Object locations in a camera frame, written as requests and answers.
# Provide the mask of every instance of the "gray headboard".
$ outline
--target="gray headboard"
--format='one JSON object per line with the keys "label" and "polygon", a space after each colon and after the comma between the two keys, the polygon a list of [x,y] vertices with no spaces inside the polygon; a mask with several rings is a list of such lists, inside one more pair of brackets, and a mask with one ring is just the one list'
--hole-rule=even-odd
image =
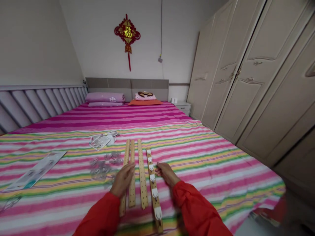
{"label": "gray headboard", "polygon": [[160,101],[168,101],[168,80],[86,78],[89,92],[124,93],[126,102],[139,91],[152,92]]}

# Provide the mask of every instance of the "perforated wooden board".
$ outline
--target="perforated wooden board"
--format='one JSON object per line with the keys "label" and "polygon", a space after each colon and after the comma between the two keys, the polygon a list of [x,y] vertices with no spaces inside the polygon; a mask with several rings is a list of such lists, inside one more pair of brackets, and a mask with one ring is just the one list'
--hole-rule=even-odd
{"label": "perforated wooden board", "polygon": [[[135,162],[135,141],[131,140],[130,149],[130,163]],[[136,205],[136,187],[135,187],[135,174],[132,176],[129,185],[129,207],[134,207]]]}
{"label": "perforated wooden board", "polygon": [[[147,160],[148,160],[149,157],[152,158],[151,152],[148,153],[148,150],[150,150],[150,148],[147,148]],[[153,160],[152,160],[152,162],[149,162],[149,160],[148,160],[149,176],[150,176],[150,175],[155,175],[154,169],[153,169],[153,170],[150,170],[150,168],[149,168],[149,165],[152,165],[152,164],[153,164]],[[157,182],[156,182],[156,180],[154,180],[154,182],[152,182],[151,179],[150,179],[150,186],[151,186],[151,190],[154,189],[154,188],[157,189]],[[151,198],[152,198],[153,210],[154,210],[156,207],[160,207],[160,200],[159,200],[158,196],[157,196],[157,198],[155,199],[155,197],[153,197],[153,195],[152,195],[152,193],[151,193]],[[156,226],[157,226],[157,230],[158,230],[157,232],[158,232],[158,233],[163,233],[163,220],[162,220],[162,219],[161,219],[161,220],[158,220],[157,218],[155,218],[155,224],[156,224]]]}
{"label": "perforated wooden board", "polygon": [[148,206],[148,192],[147,192],[147,184],[145,180],[145,169],[144,169],[144,162],[143,162],[141,139],[138,139],[138,156],[139,156],[141,207],[142,209],[145,209]]}
{"label": "perforated wooden board", "polygon": [[[130,139],[127,139],[124,157],[124,166],[129,163]],[[124,216],[126,211],[126,193],[120,199],[119,216]]]}

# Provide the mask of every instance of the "red hanging ornament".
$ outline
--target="red hanging ornament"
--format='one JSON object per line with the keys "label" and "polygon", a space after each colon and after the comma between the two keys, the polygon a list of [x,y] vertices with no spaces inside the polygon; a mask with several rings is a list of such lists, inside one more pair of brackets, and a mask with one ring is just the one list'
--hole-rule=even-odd
{"label": "red hanging ornament", "polygon": [[137,39],[140,39],[140,33],[136,30],[133,23],[128,20],[128,16],[126,14],[126,18],[115,28],[115,34],[120,36],[120,38],[125,42],[125,52],[128,53],[128,61],[129,61],[129,70],[131,71],[130,66],[130,55],[132,53],[131,44],[133,44]]}

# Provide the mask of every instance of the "bedside table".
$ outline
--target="bedside table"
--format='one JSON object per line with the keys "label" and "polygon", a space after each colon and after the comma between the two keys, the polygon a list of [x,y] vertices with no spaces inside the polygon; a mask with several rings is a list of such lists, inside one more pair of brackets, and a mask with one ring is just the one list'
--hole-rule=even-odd
{"label": "bedside table", "polygon": [[190,103],[178,101],[177,103],[173,103],[179,110],[184,112],[186,116],[189,116],[190,113]]}

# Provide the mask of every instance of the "red sleeve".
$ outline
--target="red sleeve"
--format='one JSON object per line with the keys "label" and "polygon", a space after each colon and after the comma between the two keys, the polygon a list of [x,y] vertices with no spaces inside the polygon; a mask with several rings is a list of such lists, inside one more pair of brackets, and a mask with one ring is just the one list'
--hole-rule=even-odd
{"label": "red sleeve", "polygon": [[173,195],[189,235],[233,236],[214,206],[194,186],[180,181],[173,187]]}
{"label": "red sleeve", "polygon": [[114,235],[119,224],[120,199],[108,192],[95,203],[83,218],[74,236]]}

